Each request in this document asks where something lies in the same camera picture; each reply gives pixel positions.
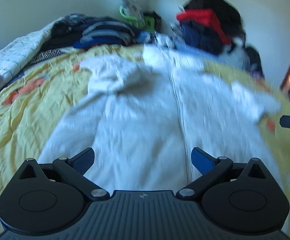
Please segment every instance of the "folded clothes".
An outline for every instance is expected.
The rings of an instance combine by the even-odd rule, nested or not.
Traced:
[[[98,22],[90,27],[88,27],[86,30],[83,31],[83,35],[86,36],[92,31],[96,30],[113,30],[117,32],[125,32],[130,34],[132,37],[135,37],[135,33],[132,31],[132,29],[125,23],[117,22],[117,21],[104,21],[104,22]]]
[[[111,18],[111,17],[89,17],[84,14],[79,13],[73,13],[70,15],[67,15],[62,20],[58,21],[51,29],[51,38],[59,38],[63,36],[67,36],[71,33],[82,33],[84,30],[86,30],[89,26],[98,23],[98,22],[119,22],[119,20]],[[141,29],[136,28],[135,26],[129,25],[133,32],[138,35],[141,32]]]
[[[77,48],[77,49],[85,49],[85,48],[91,48],[91,47],[94,47],[96,45],[103,45],[103,44],[125,45],[125,42],[121,38],[111,37],[111,36],[104,36],[104,37],[92,38],[91,40],[86,41],[86,42],[76,41],[74,43],[73,47]]]
[[[85,43],[87,41],[91,41],[94,37],[104,37],[104,36],[106,36],[106,37],[112,36],[112,37],[120,38],[125,42],[126,46],[128,46],[131,43],[131,37],[129,34],[122,33],[122,32],[116,32],[116,31],[112,31],[112,30],[92,31],[92,32],[88,33],[87,36],[83,36],[80,39],[80,42]]]

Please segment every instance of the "white cloth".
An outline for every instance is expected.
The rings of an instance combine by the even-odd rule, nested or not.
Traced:
[[[143,57],[152,69],[116,55],[81,63],[93,72],[88,95],[62,117],[39,163],[92,147],[95,163],[85,177],[111,194],[176,192],[200,176],[190,158],[200,147],[239,163],[261,158],[282,185],[258,127],[225,82],[175,51],[145,46]]]
[[[0,89],[13,79],[50,39],[51,29],[59,18],[39,31],[16,38],[0,50]]]
[[[258,123],[265,113],[281,111],[281,104],[270,94],[251,92],[239,82],[233,82],[231,86],[234,99],[251,122]]]

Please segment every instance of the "bed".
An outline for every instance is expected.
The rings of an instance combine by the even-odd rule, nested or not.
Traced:
[[[108,54],[117,54],[131,62],[142,62],[143,50],[141,45],[128,48],[104,45],[87,52],[74,51],[40,64],[0,92],[0,194],[24,159],[39,159],[57,123],[85,97],[90,71],[81,69],[73,72],[73,65],[87,58]],[[281,186],[290,202],[290,130],[279,126],[279,118],[290,115],[290,101],[281,92],[271,90],[265,82],[255,82],[245,72],[204,57],[200,60],[204,64],[204,73],[216,76],[229,85],[238,81],[251,91],[270,91],[281,103],[281,111],[264,116],[258,123],[258,129],[277,164]],[[11,106],[1,105],[11,91],[40,77],[45,77],[46,81],[39,88],[21,95]],[[268,128],[269,122],[275,123],[274,131]],[[290,214],[284,230],[290,234]]]

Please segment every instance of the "white wall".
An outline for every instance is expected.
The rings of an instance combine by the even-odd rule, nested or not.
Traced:
[[[149,0],[165,21],[177,22],[178,6],[188,0]],[[247,42],[260,53],[264,74],[274,87],[279,87],[290,65],[290,0],[227,0],[240,12]]]
[[[148,0],[141,0],[147,9]],[[0,49],[58,17],[78,12],[120,17],[121,0],[0,0]]]

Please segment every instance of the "yellow bedspread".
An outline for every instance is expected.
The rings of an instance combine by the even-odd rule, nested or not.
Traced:
[[[73,53],[57,57],[33,70],[24,78],[0,93],[0,194],[24,159],[38,158],[45,142],[51,135],[61,116],[79,101],[87,91],[90,73],[73,72],[73,64],[95,55],[117,53],[130,60],[141,60],[142,46],[124,48],[120,46],[99,46],[85,53]],[[228,83],[239,81],[250,89],[263,90],[252,78],[239,70],[207,61],[207,72],[220,76]],[[29,81],[46,77],[41,87],[28,95],[21,95],[11,106],[2,106],[2,101],[14,89]],[[264,117],[259,128],[276,159],[290,201],[290,129],[279,126],[279,118],[290,115],[290,101],[279,91],[274,96],[281,102],[282,111],[271,116],[276,123],[275,133],[266,127],[268,117]]]

